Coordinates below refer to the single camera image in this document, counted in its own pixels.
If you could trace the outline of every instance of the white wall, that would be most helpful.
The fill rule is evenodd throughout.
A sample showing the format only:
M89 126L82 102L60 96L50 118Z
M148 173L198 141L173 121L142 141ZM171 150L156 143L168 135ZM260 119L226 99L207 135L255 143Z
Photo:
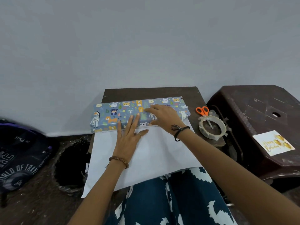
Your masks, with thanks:
M300 0L0 0L0 116L89 133L105 88L276 84L300 99Z

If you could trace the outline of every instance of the wooden table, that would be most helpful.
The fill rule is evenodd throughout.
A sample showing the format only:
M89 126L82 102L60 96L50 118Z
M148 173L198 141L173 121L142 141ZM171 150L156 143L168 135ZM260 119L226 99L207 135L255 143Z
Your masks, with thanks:
M102 103L130 101L130 100L144 100L153 98L169 98L182 96L185 104L189 107L191 115L189 121L195 133L205 139L208 143L215 147L222 147L225 145L223 137L219 140L211 140L202 135L199 130L198 118L200 115L196 113L196 107L206 106L197 87L149 87L149 88L113 88L105 89L102 98ZM211 122L214 129L206 128L210 133L219 134L218 127Z

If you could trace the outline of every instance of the orange scissors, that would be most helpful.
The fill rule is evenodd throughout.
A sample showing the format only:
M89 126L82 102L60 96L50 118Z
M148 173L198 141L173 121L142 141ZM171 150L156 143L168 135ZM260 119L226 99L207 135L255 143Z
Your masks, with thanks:
M197 107L197 108L196 108L196 112L197 112L198 114L202 115L202 116L207 116L208 113L209 113L209 109L208 109L207 106ZM213 127L212 127L210 121L207 121L207 122L208 122L209 126L213 129Z

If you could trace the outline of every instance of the backpack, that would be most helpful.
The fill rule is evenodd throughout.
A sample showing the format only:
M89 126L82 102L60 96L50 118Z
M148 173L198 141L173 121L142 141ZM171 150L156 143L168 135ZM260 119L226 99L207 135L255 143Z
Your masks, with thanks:
M43 134L0 119L0 194L24 185L53 153Z

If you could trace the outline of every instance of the animal print wrapping paper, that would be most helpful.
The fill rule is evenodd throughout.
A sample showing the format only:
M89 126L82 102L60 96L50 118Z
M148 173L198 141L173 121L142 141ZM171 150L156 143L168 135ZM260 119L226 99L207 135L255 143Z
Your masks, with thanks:
M121 120L122 128L124 129L126 128L130 115L136 116L137 113L140 113L141 115L138 128L148 127L149 123L156 119L156 116L152 113L145 112L144 109L149 108L150 105L154 104L172 107L177 111L182 120L190 116L188 107L185 105L181 96L95 104L95 113L92 115L92 121L90 123L92 132L117 130L119 120Z

